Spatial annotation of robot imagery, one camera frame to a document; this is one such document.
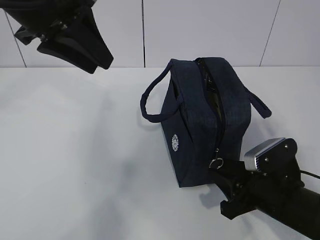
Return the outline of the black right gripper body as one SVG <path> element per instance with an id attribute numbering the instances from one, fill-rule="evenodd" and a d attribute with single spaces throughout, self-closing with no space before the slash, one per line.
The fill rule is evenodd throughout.
<path id="1" fill-rule="evenodd" d="M 273 212 L 304 186 L 295 158 L 272 173 L 249 171 L 243 161 L 222 158 L 213 160 L 209 170 L 227 198 L 220 203 L 220 213 L 230 220 L 263 208 Z"/>

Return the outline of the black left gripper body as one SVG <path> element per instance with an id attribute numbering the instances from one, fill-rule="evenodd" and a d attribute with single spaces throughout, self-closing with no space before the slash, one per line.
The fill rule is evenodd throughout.
<path id="1" fill-rule="evenodd" d="M 44 38 L 77 10 L 92 8 L 95 3 L 95 0 L 2 0 L 0 8 L 20 24 L 14 37 L 28 45 L 35 38 Z"/>

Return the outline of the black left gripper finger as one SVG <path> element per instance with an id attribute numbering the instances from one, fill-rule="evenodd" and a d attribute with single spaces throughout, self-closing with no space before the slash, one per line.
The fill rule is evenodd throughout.
<path id="1" fill-rule="evenodd" d="M 57 35 L 42 41 L 37 51 L 64 60 L 75 67 L 93 74 L 97 67 L 97 44 L 95 41 Z"/>
<path id="2" fill-rule="evenodd" d="M 67 47 L 64 53 L 67 61 L 82 70 L 97 67 L 107 70 L 114 60 L 88 6 L 78 8 L 72 15 L 72 21 L 63 31 L 63 44 Z"/>

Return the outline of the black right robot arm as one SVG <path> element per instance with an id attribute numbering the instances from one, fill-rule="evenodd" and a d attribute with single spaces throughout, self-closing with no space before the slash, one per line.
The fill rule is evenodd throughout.
<path id="1" fill-rule="evenodd" d="M 312 240 L 320 238 L 320 195 L 305 188 L 296 159 L 274 173 L 248 171 L 233 160 L 209 171 L 226 197 L 220 203 L 226 218 L 258 210 Z"/>

